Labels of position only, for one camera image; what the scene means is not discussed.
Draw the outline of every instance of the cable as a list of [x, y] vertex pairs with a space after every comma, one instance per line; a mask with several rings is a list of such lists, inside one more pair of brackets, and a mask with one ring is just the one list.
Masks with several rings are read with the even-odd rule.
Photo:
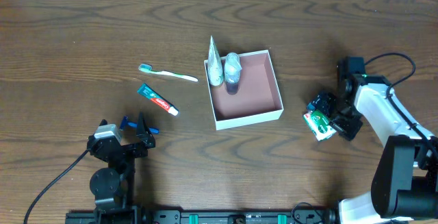
[[391, 56], [391, 55], [396, 55], [396, 56], [400, 56], [406, 60], [408, 60], [411, 64], [412, 64], [412, 71], [411, 73], [409, 73], [407, 76], [402, 77], [401, 79], [399, 79], [398, 81], [396, 81], [395, 83], [391, 84], [390, 86], [388, 86], [388, 88], [386, 89], [386, 98], [388, 99], [388, 101], [390, 102], [390, 104], [393, 106], [393, 108], [397, 111], [397, 113], [404, 119], [404, 121], [406, 121], [406, 123], [409, 125], [409, 129], [412, 129], [413, 131], [415, 131], [418, 136], [420, 136], [420, 138], [422, 138], [423, 142], [426, 143], [427, 147], [432, 151], [435, 159], [438, 161], [438, 151], [436, 150], [436, 148], [433, 147], [433, 145], [430, 143], [429, 139], [427, 139], [427, 137], [417, 128], [417, 123], [413, 123], [412, 121], [409, 120], [409, 118], [402, 112], [402, 110], [400, 110], [400, 108], [396, 105], [396, 103], [394, 103], [394, 100], [392, 99], [392, 94], [391, 89], [396, 86], [397, 84], [403, 82], [404, 80], [410, 78], [414, 73], [415, 73], [415, 62], [407, 55], [403, 54], [403, 53], [384, 53], [381, 55], [378, 55], [376, 57], [373, 57], [371, 59], [369, 59], [365, 65], [379, 59], [385, 56]]
[[321, 221], [319, 221], [319, 222], [317, 222], [317, 223], [315, 223], [315, 224], [323, 223], [323, 222], [324, 222], [324, 217], [322, 217], [322, 215], [321, 215], [320, 213], [318, 213], [318, 211], [315, 210], [315, 208], [313, 207], [313, 205], [311, 205], [310, 203], [306, 203], [306, 202], [300, 202], [300, 203], [298, 203], [297, 205], [295, 205], [295, 207], [292, 209], [292, 218], [293, 218], [294, 221], [296, 221], [298, 224], [303, 224], [302, 222], [300, 222], [299, 220], [297, 220], [297, 218], [295, 218], [295, 209], [296, 209], [298, 206], [303, 205], [303, 204], [310, 206], [310, 207], [312, 208], [312, 210], [313, 210], [313, 211], [314, 211], [314, 212], [315, 212], [315, 213], [321, 218]]
[[76, 164], [88, 153], [88, 150], [85, 150], [76, 160], [75, 162], [73, 162], [66, 170], [64, 170], [64, 172], [62, 172], [58, 177], [56, 177], [52, 182], [50, 182], [50, 184], [48, 184], [46, 186], [46, 188], [44, 188], [44, 190], [41, 191], [41, 193], [35, 198], [34, 202], [29, 206], [29, 209], [26, 212], [25, 215], [25, 220], [24, 220], [24, 224], [27, 224], [27, 220], [29, 219], [29, 215], [30, 212], [32, 211], [32, 209], [35, 207], [36, 202], [38, 202], [38, 200], [40, 200], [40, 198], [43, 196], [43, 194], [46, 193], [46, 191], [48, 189], [50, 189], [50, 187], [52, 187], [52, 185], [54, 185], [58, 180], [60, 180], [65, 174], [67, 174], [74, 166], [76, 166]]

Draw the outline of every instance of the cardboard box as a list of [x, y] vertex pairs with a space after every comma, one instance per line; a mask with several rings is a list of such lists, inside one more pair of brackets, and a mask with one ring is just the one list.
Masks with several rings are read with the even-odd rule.
[[[225, 82], [220, 87], [208, 85], [216, 130], [277, 120], [283, 113], [269, 51], [243, 53], [239, 57], [242, 72], [237, 94], [229, 95]], [[208, 81], [207, 63], [205, 60]]]

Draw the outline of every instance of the transparent bottle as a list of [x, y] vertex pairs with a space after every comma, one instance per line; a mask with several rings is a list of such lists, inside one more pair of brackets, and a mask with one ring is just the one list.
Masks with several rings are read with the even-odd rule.
[[230, 95], [234, 95], [239, 90], [240, 71], [239, 55], [236, 53], [229, 53], [225, 58], [224, 72], [225, 72], [225, 87]]

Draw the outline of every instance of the wood grain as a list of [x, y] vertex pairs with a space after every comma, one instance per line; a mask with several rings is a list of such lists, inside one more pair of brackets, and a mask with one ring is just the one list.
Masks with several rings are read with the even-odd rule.
[[[139, 111], [161, 129], [157, 148], [137, 161], [136, 199], [152, 208], [290, 209], [362, 194], [383, 150], [378, 138], [365, 122], [352, 142], [318, 143], [301, 118], [305, 104], [335, 88], [340, 58], [400, 51], [417, 73], [398, 98], [438, 133], [437, 19], [438, 0], [0, 0], [0, 223], [23, 221], [101, 119]], [[285, 106], [278, 121], [215, 131], [202, 64], [210, 35], [220, 55], [270, 50]], [[200, 82], [146, 76], [140, 63]], [[368, 71], [394, 81], [409, 65], [388, 58]], [[142, 82], [181, 115], [138, 95]], [[89, 180], [104, 166], [85, 157], [29, 222], [93, 209]]]

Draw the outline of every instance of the green and white package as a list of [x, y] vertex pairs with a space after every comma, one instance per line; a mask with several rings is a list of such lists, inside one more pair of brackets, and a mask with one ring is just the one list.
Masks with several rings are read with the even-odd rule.
[[329, 125], [329, 119], [318, 110], [304, 114], [303, 118], [318, 141], [328, 139], [336, 133]]

